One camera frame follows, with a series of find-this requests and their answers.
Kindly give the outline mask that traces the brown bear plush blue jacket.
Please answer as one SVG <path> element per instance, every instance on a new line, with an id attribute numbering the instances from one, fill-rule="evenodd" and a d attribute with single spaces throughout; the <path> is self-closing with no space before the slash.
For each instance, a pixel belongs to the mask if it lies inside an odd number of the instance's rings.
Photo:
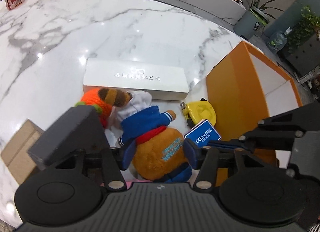
<path id="1" fill-rule="evenodd" d="M 170 127 L 175 112 L 161 112 L 145 91 L 101 88 L 98 96 L 115 107 L 123 131 L 119 145 L 135 143 L 131 163 L 140 177 L 162 183 L 189 181 L 192 168 L 183 151 L 184 136 Z"/>

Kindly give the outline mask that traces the yellow tape measure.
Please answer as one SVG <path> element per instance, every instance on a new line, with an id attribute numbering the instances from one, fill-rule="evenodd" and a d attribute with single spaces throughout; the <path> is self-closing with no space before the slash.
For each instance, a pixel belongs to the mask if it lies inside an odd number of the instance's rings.
<path id="1" fill-rule="evenodd" d="M 209 120 L 212 126 L 216 124 L 216 112 L 211 103 L 202 98 L 195 102 L 181 102 L 180 107 L 189 128 L 195 127 L 203 120 Z"/>

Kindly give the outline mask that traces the dark grey box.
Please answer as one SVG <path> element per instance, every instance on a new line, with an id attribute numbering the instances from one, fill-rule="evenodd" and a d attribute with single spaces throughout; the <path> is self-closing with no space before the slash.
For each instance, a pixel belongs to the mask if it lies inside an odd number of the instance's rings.
<path id="1" fill-rule="evenodd" d="M 108 147 L 96 109 L 79 105 L 57 119 L 30 147 L 28 155 L 39 170 L 44 170 L 78 149 L 90 153 Z"/>

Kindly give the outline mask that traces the orange crochet fruit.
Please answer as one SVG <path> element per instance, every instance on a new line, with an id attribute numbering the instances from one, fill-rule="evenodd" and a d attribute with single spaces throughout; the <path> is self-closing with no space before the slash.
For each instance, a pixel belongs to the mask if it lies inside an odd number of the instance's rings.
<path id="1" fill-rule="evenodd" d="M 108 118 L 112 112 L 112 106 L 105 103 L 103 100 L 100 99 L 99 95 L 99 88 L 91 89 L 84 93 L 80 101 L 78 101 L 75 106 L 79 105 L 90 105 L 93 106 L 96 112 L 99 115 L 100 122 L 104 129 L 107 128 L 108 125 Z"/>

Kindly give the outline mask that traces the long white box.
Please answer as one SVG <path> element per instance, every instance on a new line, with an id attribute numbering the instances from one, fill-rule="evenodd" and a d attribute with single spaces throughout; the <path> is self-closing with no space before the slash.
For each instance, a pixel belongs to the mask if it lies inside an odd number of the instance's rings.
<path id="1" fill-rule="evenodd" d="M 184 69 L 146 64 L 130 60 L 89 58 L 83 79 L 83 90 L 115 88 L 124 91 L 141 90 L 153 99 L 181 101 L 189 93 Z"/>

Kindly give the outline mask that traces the brown cardboard box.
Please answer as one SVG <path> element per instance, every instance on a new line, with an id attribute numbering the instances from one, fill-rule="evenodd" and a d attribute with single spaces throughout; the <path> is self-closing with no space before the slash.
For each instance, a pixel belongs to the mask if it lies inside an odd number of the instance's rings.
<path id="1" fill-rule="evenodd" d="M 37 165 L 28 155 L 28 150 L 42 134 L 43 130 L 27 119 L 1 152 L 4 164 L 19 185 L 37 172 Z"/>

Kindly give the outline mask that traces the blue ocean park tag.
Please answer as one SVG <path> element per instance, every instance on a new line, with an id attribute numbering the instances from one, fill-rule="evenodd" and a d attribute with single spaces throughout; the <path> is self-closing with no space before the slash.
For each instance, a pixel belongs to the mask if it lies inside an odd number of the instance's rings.
<path id="1" fill-rule="evenodd" d="M 204 147 L 211 140 L 220 140 L 220 134 L 215 130 L 209 120 L 202 120 L 184 135 L 185 139 L 190 139 L 198 147 Z"/>

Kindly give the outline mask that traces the large orange storage box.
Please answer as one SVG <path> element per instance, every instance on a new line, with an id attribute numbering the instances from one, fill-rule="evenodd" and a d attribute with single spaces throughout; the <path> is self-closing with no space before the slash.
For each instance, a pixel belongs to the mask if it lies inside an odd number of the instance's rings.
<path id="1" fill-rule="evenodd" d="M 301 107 L 294 80 L 247 42 L 240 42 L 206 77 L 221 139 L 237 140 L 259 121 Z"/>

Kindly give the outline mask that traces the dark grey cabinet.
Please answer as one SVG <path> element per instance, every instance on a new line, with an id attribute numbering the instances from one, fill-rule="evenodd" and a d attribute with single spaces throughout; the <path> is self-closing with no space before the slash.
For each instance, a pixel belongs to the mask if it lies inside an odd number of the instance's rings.
<path id="1" fill-rule="evenodd" d="M 311 36 L 305 43 L 295 50 L 289 51 L 286 44 L 278 52 L 280 59 L 283 59 L 291 69 L 302 77 L 319 66 L 319 38 L 317 34 Z"/>

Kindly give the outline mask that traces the water jug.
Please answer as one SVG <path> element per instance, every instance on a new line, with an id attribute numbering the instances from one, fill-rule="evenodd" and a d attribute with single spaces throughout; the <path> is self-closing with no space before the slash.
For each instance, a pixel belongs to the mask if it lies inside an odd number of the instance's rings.
<path id="1" fill-rule="evenodd" d="M 292 29 L 289 27 L 285 31 L 277 31 L 269 38 L 266 45 L 273 52 L 277 53 L 287 43 L 287 36 L 290 34 Z"/>

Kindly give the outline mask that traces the grey trash bin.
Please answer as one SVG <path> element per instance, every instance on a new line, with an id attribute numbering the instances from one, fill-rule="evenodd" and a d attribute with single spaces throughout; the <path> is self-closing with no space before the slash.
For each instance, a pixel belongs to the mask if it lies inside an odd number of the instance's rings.
<path id="1" fill-rule="evenodd" d="M 249 40 L 269 22 L 268 16 L 253 6 L 238 20 L 233 30 L 240 37 Z"/>

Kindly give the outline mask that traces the potted green plant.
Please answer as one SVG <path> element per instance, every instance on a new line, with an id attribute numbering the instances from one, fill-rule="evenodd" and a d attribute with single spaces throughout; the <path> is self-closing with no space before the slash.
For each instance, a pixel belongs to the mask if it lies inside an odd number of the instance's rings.
<path id="1" fill-rule="evenodd" d="M 268 18 L 276 19 L 275 16 L 270 14 L 269 10 L 275 10 L 279 12 L 284 12 L 283 9 L 271 6 L 271 3 L 274 3 L 277 0 L 268 0 L 264 3 L 261 0 L 245 0 L 247 2 L 247 8 L 254 13 L 265 14 Z"/>

